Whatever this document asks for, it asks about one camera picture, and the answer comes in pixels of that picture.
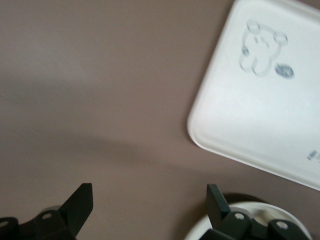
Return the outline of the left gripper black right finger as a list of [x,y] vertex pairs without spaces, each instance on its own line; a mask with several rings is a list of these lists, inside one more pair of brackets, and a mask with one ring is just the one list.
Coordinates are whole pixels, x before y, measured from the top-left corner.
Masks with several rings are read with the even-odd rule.
[[310,233],[291,213],[259,201],[228,204],[215,184],[206,188],[212,228],[204,240],[308,240]]

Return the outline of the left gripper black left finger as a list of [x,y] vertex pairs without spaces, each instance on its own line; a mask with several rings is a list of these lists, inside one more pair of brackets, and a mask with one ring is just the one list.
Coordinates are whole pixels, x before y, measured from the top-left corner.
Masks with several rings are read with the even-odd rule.
[[93,210],[93,186],[81,184],[61,205],[44,209],[20,224],[15,217],[0,219],[2,240],[75,240]]

